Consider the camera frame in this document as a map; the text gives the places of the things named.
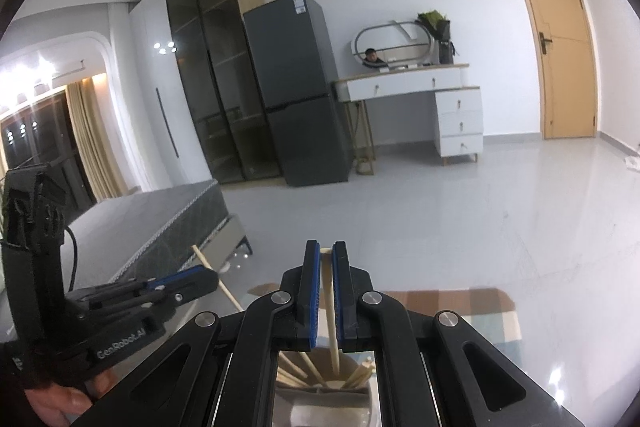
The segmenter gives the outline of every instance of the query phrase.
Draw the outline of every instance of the white drawer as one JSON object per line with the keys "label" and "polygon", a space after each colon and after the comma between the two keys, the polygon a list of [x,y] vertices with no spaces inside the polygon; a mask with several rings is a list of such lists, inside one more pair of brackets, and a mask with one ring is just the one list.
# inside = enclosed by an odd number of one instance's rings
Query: white drawer
{"label": "white drawer", "polygon": [[462,72],[459,68],[431,71],[431,89],[455,89],[462,87]]}
{"label": "white drawer", "polygon": [[436,93],[438,114],[459,111],[482,111],[480,89],[456,89]]}
{"label": "white drawer", "polygon": [[448,112],[438,116],[440,136],[482,134],[482,111]]}
{"label": "white drawer", "polygon": [[482,152],[481,134],[470,134],[468,136],[447,136],[440,138],[440,148],[438,152],[443,158],[449,156],[462,156],[465,154],[476,154]]}
{"label": "white drawer", "polygon": [[462,71],[460,68],[402,70],[355,78],[343,84],[346,84],[346,90],[344,86],[337,88],[338,99],[341,102],[346,100],[355,102],[395,94],[461,87]]}

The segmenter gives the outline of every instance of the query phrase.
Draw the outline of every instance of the metal pivot screw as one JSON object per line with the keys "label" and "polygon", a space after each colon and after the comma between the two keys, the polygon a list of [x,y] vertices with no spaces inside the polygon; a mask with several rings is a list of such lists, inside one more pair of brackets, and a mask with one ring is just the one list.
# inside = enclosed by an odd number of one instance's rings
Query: metal pivot screw
{"label": "metal pivot screw", "polygon": [[211,312],[202,312],[196,315],[196,324],[201,328],[208,328],[216,321],[216,316]]}
{"label": "metal pivot screw", "polygon": [[287,292],[276,292],[271,296],[271,301],[276,304],[286,304],[291,300],[291,295]]}
{"label": "metal pivot screw", "polygon": [[458,316],[454,312],[442,312],[438,316],[438,321],[443,326],[452,328],[458,323]]}
{"label": "metal pivot screw", "polygon": [[380,302],[382,302],[382,295],[378,292],[366,292],[362,294],[362,300],[367,304],[380,304]]}

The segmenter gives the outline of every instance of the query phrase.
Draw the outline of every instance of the baseboard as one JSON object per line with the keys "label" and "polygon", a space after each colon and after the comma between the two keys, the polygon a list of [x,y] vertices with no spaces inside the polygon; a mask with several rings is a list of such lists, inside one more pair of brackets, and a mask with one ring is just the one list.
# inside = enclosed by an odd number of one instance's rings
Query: baseboard
{"label": "baseboard", "polygon": [[[542,133],[540,132],[526,132],[519,134],[492,134],[484,137],[485,145],[500,144],[500,143],[525,143],[525,142],[538,142],[542,141]],[[433,140],[424,140],[419,142],[401,142],[401,143],[384,143],[376,145],[376,153],[378,154],[390,154],[407,150],[414,146],[433,145]],[[367,152],[365,147],[358,147],[356,150],[360,155],[364,155]]]}
{"label": "baseboard", "polygon": [[622,151],[627,156],[638,156],[638,151],[634,151],[626,143],[622,143],[620,140],[616,140],[615,138],[613,138],[612,136],[609,136],[607,133],[603,131],[598,131],[597,136],[598,138],[603,139],[609,145],[612,145],[616,149]]}
{"label": "baseboard", "polygon": [[522,132],[515,134],[490,134],[484,137],[485,145],[501,143],[524,143],[542,141],[541,132]]}
{"label": "baseboard", "polygon": [[[419,142],[383,143],[380,145],[376,145],[375,149],[377,154],[393,154],[395,152],[406,151],[407,149],[411,149],[412,147],[424,146],[435,147],[433,144],[433,140],[424,140]],[[357,152],[360,155],[364,155],[367,152],[367,148],[358,147]]]}

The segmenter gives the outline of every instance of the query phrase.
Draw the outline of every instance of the black cable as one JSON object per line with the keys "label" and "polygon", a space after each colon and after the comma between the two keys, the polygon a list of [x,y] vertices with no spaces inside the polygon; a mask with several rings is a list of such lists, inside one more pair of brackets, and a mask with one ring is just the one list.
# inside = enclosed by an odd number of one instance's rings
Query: black cable
{"label": "black cable", "polygon": [[76,236],[66,225],[65,230],[71,236],[71,242],[74,244],[74,267],[71,269],[71,281],[69,282],[69,291],[73,291],[74,285],[76,284],[76,270],[78,270],[78,243],[76,242]]}

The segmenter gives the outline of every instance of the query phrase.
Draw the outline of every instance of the wooden door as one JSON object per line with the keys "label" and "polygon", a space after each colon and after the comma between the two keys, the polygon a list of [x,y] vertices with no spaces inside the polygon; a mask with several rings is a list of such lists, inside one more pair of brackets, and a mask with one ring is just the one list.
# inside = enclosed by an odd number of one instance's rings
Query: wooden door
{"label": "wooden door", "polygon": [[545,138],[595,136],[593,45],[582,0],[526,0],[540,70]]}

